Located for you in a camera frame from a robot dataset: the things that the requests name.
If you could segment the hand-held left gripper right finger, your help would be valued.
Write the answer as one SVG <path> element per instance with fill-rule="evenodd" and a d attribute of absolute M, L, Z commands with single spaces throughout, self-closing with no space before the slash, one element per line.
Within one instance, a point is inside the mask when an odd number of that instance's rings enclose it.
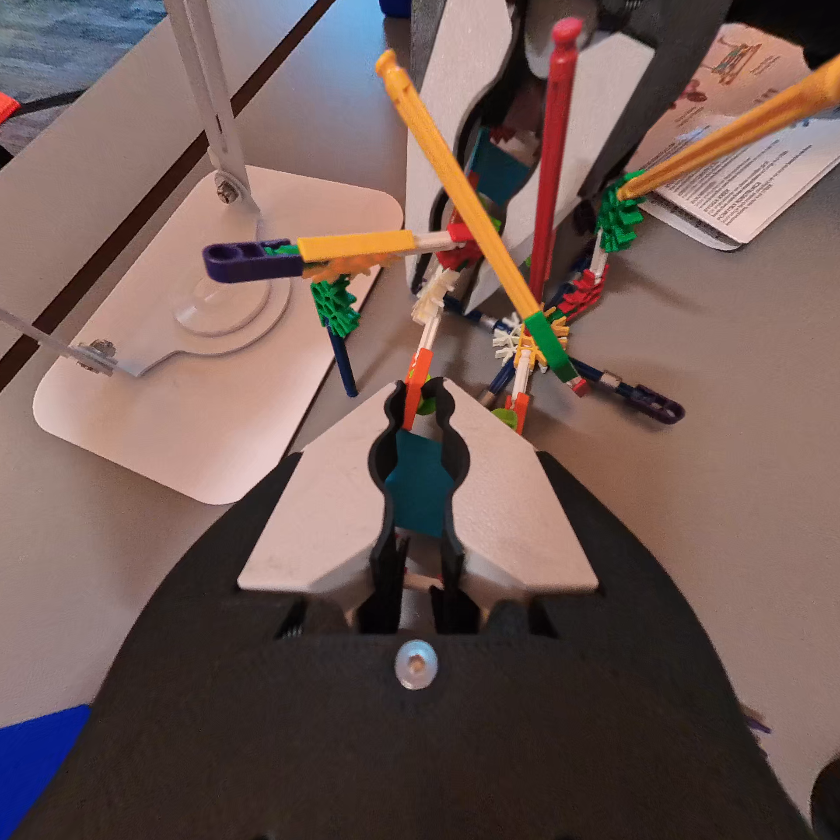
<path fill-rule="evenodd" d="M 442 465 L 444 591 L 480 609 L 590 593 L 598 579 L 537 450 L 453 381 L 434 378 Z"/>

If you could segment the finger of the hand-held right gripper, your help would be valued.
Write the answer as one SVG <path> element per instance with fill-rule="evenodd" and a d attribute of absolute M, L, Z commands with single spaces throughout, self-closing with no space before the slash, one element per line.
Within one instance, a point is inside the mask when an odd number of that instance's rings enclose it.
<path fill-rule="evenodd" d="M 633 96 L 655 52 L 624 34 L 584 49 L 576 63 L 560 184 L 553 214 L 556 228 L 574 210 L 579 190 Z M 516 266 L 532 252 L 539 190 L 538 167 L 507 206 L 500 237 Z"/>
<path fill-rule="evenodd" d="M 469 115 L 498 80 L 516 34 L 517 2 L 415 1 L 409 76 L 449 149 L 463 160 L 460 138 Z M 411 133 L 406 147 L 406 227 L 416 233 L 443 226 L 443 188 Z M 411 292 L 429 257 L 406 259 Z"/>

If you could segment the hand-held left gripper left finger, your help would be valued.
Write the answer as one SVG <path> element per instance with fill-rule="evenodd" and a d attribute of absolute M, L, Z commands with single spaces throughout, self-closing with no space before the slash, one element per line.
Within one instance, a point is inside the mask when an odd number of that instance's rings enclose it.
<path fill-rule="evenodd" d="M 389 426 L 381 388 L 301 452 L 237 579 L 249 592 L 281 592 L 359 606 L 373 592 L 370 556 L 385 516 L 369 455 Z"/>

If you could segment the blue panel toy seat assembly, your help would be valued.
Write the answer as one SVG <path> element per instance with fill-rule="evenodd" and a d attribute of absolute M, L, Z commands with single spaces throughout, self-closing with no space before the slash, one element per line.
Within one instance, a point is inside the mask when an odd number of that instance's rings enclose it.
<path fill-rule="evenodd" d="M 396 434 L 397 463 L 385 479 L 398 529 L 440 539 L 442 550 L 461 556 L 463 586 L 472 595 L 491 599 L 522 598 L 538 585 L 538 574 L 525 572 L 518 553 L 534 552 L 527 520 L 535 513 L 527 500 L 529 479 L 537 474 L 532 448 L 521 438 L 529 395 L 516 403 L 508 396 L 505 408 L 509 432 L 483 414 L 486 405 L 474 403 L 459 385 L 441 378 L 421 386 L 421 406 L 442 408 L 436 423 L 442 440 L 404 428 Z"/>

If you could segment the colourful toy wheel model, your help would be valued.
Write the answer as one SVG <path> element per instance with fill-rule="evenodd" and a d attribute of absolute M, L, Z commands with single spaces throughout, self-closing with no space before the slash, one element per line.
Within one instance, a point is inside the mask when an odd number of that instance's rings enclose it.
<path fill-rule="evenodd" d="M 219 244 L 205 247 L 203 262 L 209 279 L 218 287 L 233 286 L 262 280 L 305 277 L 311 282 L 313 297 L 320 306 L 319 317 L 329 326 L 338 344 L 343 336 L 355 329 L 358 314 L 351 307 L 346 287 L 350 278 L 367 272 L 371 267 L 384 266 L 394 259 L 402 259 L 411 251 L 454 251 L 457 263 L 467 258 L 466 251 L 478 250 L 500 273 L 500 283 L 512 294 L 518 314 L 524 318 L 532 346 L 528 351 L 532 360 L 516 362 L 516 371 L 530 370 L 540 357 L 576 392 L 585 390 L 585 381 L 574 372 L 570 358 L 553 331 L 548 316 L 539 310 L 540 300 L 527 287 L 510 257 L 492 219 L 480 201 L 471 181 L 447 147 L 432 115 L 422 103 L 407 72 L 397 64 L 392 50 L 385 52 L 376 63 L 376 73 L 383 79 L 386 91 L 416 144 L 425 155 L 445 189 L 459 223 L 445 230 L 429 234 L 420 240 L 406 229 L 382 234 L 353 234 L 300 238 L 295 246 L 284 241 L 248 241 L 241 244 Z M 651 192 L 655 186 L 676 179 L 718 156 L 727 154 L 752 140 L 760 132 L 773 132 L 798 119 L 811 117 L 819 111 L 838 105 L 838 57 L 825 62 L 793 87 L 767 100 L 743 119 L 720 132 L 719 139 L 703 143 L 704 150 L 692 154 L 691 161 L 679 162 L 665 173 L 665 166 L 657 169 L 647 182 L 644 175 L 633 175 L 631 181 L 643 181 L 640 190 Z"/>

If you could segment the blue plastic bin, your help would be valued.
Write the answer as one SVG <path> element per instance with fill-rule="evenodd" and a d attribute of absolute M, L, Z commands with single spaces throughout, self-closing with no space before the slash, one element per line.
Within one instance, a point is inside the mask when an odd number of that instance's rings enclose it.
<path fill-rule="evenodd" d="M 1 838 L 8 839 L 75 745 L 91 709 L 79 705 L 1 729 Z"/>

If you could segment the white document stand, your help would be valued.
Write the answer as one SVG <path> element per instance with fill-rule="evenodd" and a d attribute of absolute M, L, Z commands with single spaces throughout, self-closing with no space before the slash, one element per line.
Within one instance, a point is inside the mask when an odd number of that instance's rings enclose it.
<path fill-rule="evenodd" d="M 207 2 L 166 2 L 214 171 L 180 206 L 73 343 L 2 309 L 63 358 L 35 393 L 49 434 L 208 505 L 240 499 L 283 456 L 329 366 L 298 257 L 216 281 L 279 234 L 380 233 L 403 224 L 384 192 L 247 166 Z"/>

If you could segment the white building ideas booklet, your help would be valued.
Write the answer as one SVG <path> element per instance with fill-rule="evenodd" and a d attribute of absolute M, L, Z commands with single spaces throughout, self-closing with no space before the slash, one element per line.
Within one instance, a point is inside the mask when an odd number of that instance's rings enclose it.
<path fill-rule="evenodd" d="M 800 47 L 744 24 L 721 26 L 626 172 L 653 168 L 809 74 Z M 833 108 L 660 186 L 641 207 L 704 245 L 736 249 L 830 172 L 838 156 Z"/>

